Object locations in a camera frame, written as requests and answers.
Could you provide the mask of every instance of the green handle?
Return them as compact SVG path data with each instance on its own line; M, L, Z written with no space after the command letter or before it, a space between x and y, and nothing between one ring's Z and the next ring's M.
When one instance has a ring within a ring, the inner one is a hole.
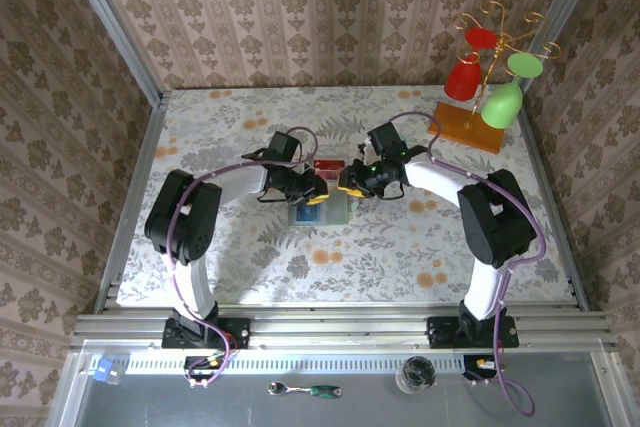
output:
M342 395L342 391L335 385L314 385L311 387L311 395L321 399L337 399Z

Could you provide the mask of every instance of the table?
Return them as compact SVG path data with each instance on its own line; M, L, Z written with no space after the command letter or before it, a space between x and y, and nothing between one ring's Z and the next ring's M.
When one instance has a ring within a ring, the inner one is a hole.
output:
M123 307L168 307L169 276L143 226L167 173L195 175L265 147L276 130L304 125L318 135L319 158L351 161L366 132L400 111L433 112L451 101L441 86L187 90L167 107L117 302ZM430 138L423 119L395 123L408 144ZM307 134L300 139L310 147ZM514 173L549 250L516 271L507 299L574 303L520 126L505 132L498 155L442 140L440 158L476 173ZM289 227L286 204L253 196L220 207L207 252L210 285L222 303L317 302L455 303L471 276L469 252L456 208L422 190L399 201L364 200L344 226Z

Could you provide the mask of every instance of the gray floor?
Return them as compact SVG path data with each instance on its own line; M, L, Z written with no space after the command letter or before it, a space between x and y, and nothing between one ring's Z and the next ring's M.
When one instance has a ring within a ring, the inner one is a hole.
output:
M208 389L190 389L179 376L128 376L118 386L90 380L77 426L86 427L373 427L544 426L606 427L610 421L590 357L512 355L508 374L537 404L533 419L511 410L500 387L470 387L461 376L441 376L423 394L400 392L392 375L229 375ZM330 383L337 400L303 394L272 397L267 384Z

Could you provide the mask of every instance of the patterned wallpaper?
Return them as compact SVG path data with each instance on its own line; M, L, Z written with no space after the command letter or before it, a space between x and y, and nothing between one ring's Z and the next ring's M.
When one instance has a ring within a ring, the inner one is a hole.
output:
M87 0L0 0L0 426L44 424L148 114Z
M442 84L483 0L115 0L165 89ZM552 0L500 0L518 33ZM498 17L488 20L497 25Z
M640 0L580 0L531 113L591 303L640 399Z

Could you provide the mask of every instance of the orange base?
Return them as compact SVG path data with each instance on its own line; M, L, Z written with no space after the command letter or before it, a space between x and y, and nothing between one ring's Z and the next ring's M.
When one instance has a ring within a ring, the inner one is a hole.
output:
M500 152L504 130L489 127L480 114L471 117L471 111L439 103L434 114L442 124L441 137L460 144L469 145L476 149L486 150L492 154ZM429 133L438 131L434 122L429 126Z

